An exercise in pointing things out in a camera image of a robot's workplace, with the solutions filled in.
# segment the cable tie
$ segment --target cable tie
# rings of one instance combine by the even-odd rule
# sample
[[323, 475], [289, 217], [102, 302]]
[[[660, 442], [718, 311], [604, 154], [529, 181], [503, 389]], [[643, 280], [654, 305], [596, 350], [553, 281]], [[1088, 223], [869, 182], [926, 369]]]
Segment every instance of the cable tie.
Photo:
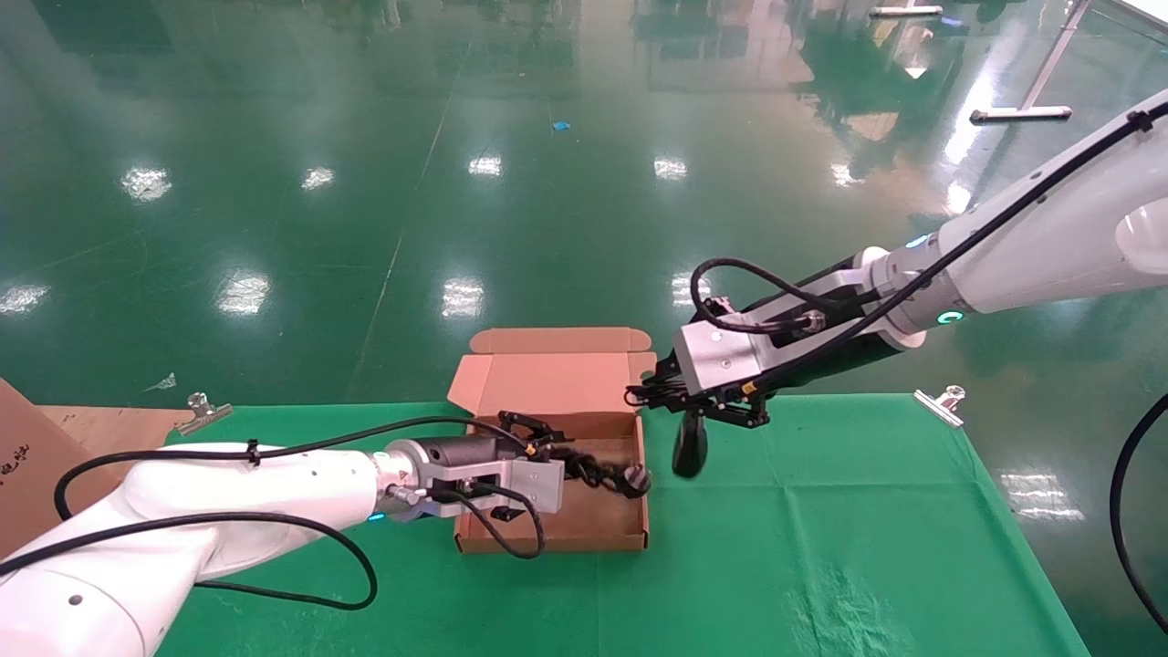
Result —
[[259, 441], [251, 438], [248, 441], [248, 449], [245, 450], [248, 455], [248, 463], [252, 465], [259, 465]]
[[1149, 132], [1152, 130], [1152, 115], [1143, 110], [1129, 112], [1127, 115], [1127, 122], [1134, 124], [1140, 132]]

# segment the green epoxy floor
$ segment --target green epoxy floor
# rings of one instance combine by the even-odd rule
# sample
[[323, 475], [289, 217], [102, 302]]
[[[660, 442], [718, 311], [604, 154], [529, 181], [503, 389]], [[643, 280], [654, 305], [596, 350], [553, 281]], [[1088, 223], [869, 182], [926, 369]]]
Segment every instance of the green epoxy floor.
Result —
[[[702, 260], [799, 278], [904, 243], [1168, 85], [1168, 39], [1099, 1], [1043, 96], [1073, 118], [974, 127], [1069, 2], [871, 4], [0, 4], [0, 375], [42, 403], [436, 400], [491, 326], [667, 345]], [[1168, 392], [1166, 318], [1160, 291], [980, 317], [807, 392], [965, 386], [1087, 644], [1149, 655], [1106, 492]], [[1168, 604], [1154, 434], [1126, 512]]]

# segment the box flap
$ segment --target box flap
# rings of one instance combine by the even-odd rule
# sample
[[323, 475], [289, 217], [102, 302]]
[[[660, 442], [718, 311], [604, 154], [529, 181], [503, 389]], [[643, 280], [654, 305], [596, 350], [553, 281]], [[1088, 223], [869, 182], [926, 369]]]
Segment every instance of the box flap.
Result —
[[648, 333], [627, 326], [488, 328], [471, 338], [473, 353], [626, 353], [649, 346]]
[[625, 386], [652, 371], [649, 337], [626, 327], [492, 328], [471, 340], [446, 399], [480, 417], [635, 412]]

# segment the green table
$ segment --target green table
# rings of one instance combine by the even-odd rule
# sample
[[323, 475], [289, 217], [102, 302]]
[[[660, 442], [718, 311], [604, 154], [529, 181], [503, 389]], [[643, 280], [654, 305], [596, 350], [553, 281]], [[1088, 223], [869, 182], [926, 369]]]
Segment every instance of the green table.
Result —
[[[763, 429], [711, 427], [694, 482], [669, 471], [677, 419], [646, 414], [647, 552], [463, 556], [449, 521], [368, 523], [350, 535], [378, 572], [373, 607], [196, 589], [159, 653], [1087, 655], [964, 433], [910, 395], [770, 408]], [[237, 408], [193, 438], [294, 444], [453, 412]], [[403, 435], [457, 431], [427, 429]], [[350, 559], [318, 541], [235, 581], [359, 600]]]

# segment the robotic arm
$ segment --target robotic arm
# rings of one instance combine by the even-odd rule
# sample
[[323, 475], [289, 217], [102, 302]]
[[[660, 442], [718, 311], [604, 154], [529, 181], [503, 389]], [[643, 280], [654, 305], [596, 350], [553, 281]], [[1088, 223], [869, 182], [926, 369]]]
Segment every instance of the robotic arm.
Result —
[[[891, 253], [863, 249], [797, 285], [749, 263], [694, 271], [697, 313], [631, 386], [637, 406], [684, 413], [674, 471], [696, 476], [704, 419], [755, 428], [779, 389], [918, 348], [973, 313], [1168, 284], [1168, 90], [1117, 117], [985, 205]], [[738, 267], [786, 288], [736, 311], [698, 298]]]
[[[519, 423], [531, 429], [530, 437], [512, 441], [471, 434], [397, 440], [373, 454], [218, 443], [199, 445], [199, 450], [259, 458], [139, 463], [110, 496], [0, 563], [4, 653], [153, 655], [196, 583], [263, 563], [321, 535], [305, 526], [260, 519], [265, 513], [336, 531], [380, 514], [412, 521], [453, 517], [470, 506], [506, 521], [523, 511], [559, 511], [565, 478], [598, 485], [604, 480], [626, 497], [648, 491], [644, 466], [598, 464], [558, 444], [564, 436], [537, 420], [506, 412], [500, 420], [503, 434]], [[264, 456], [273, 450], [292, 454]], [[35, 556], [47, 546], [95, 532], [209, 512], [235, 512], [239, 518], [123, 535], [23, 567], [9, 566], [22, 555]], [[535, 553], [521, 555], [538, 554], [540, 542]], [[364, 603], [333, 606], [357, 609], [371, 602], [376, 593], [371, 566], [363, 554], [359, 559], [370, 574], [370, 596]]]

